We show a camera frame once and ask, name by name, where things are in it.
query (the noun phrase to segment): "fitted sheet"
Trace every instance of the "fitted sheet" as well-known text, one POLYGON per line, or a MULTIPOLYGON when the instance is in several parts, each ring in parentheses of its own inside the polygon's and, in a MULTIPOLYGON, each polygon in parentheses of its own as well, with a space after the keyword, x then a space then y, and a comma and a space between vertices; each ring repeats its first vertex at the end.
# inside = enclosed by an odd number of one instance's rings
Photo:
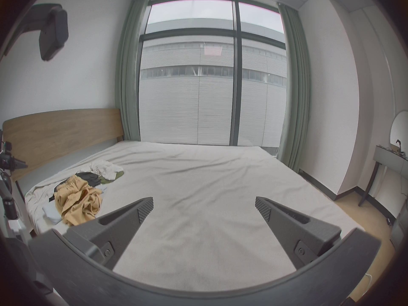
POLYGON ((114 272, 146 284, 220 291, 262 284, 295 271, 255 208, 263 196, 339 226, 361 228, 333 201, 260 147, 120 142, 33 187, 26 206, 37 233, 53 225, 42 206, 54 187, 93 160, 125 174, 109 184, 97 217, 143 197, 154 209, 114 272))

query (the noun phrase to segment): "floor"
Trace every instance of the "floor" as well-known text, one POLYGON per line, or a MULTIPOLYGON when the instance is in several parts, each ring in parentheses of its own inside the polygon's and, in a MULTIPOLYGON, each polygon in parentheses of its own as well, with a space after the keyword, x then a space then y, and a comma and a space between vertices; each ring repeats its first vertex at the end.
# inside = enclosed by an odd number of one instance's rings
POLYGON ((360 195, 353 192, 335 202, 349 217, 358 222, 366 232, 381 240, 380 250, 367 271, 368 274, 372 275, 373 280, 370 283, 370 278, 366 275, 361 279, 350 294, 350 297, 355 301, 361 298, 369 284, 370 287, 373 286, 373 283, 379 278, 395 254, 394 246, 390 241, 391 227, 388 226, 385 217, 368 201, 365 201, 359 207, 360 198, 360 195))

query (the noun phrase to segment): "mattress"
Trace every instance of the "mattress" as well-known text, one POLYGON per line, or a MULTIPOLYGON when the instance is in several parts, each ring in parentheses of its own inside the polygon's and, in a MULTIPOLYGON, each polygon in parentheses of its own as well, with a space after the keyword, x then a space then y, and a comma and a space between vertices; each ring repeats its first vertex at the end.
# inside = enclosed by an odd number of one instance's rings
POLYGON ((120 142, 33 187, 26 206, 37 233, 55 228, 42 206, 54 187, 93 160, 125 174, 102 194, 97 216, 143 197, 154 209, 114 272, 136 281, 187 291, 254 286, 295 271, 255 208, 263 196, 330 222, 344 237, 361 228, 334 202, 260 147, 120 142))

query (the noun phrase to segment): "window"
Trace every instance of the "window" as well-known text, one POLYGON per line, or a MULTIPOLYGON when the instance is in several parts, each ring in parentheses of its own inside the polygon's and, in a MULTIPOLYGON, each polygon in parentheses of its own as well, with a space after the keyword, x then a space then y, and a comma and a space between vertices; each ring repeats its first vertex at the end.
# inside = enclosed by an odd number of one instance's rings
POLYGON ((277 152, 286 107, 282 21, 272 7, 239 2, 243 39, 237 47, 233 3, 181 0, 152 5, 139 62, 142 140, 258 145, 277 152), (242 86, 238 80, 236 88, 234 53, 242 53, 242 86), (231 128, 234 89, 242 91, 239 128, 231 128), (239 130, 238 142, 237 135, 230 137, 234 130, 239 130))

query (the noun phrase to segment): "round mirror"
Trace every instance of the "round mirror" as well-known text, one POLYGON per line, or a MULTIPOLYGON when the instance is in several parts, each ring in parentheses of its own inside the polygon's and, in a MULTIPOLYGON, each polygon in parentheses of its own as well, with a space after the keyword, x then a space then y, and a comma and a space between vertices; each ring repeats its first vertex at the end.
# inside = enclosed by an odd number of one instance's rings
POLYGON ((398 146, 400 149, 399 142, 401 142, 401 152, 408 152, 408 111, 401 111, 394 119, 391 126, 390 133, 390 143, 392 145, 398 146))

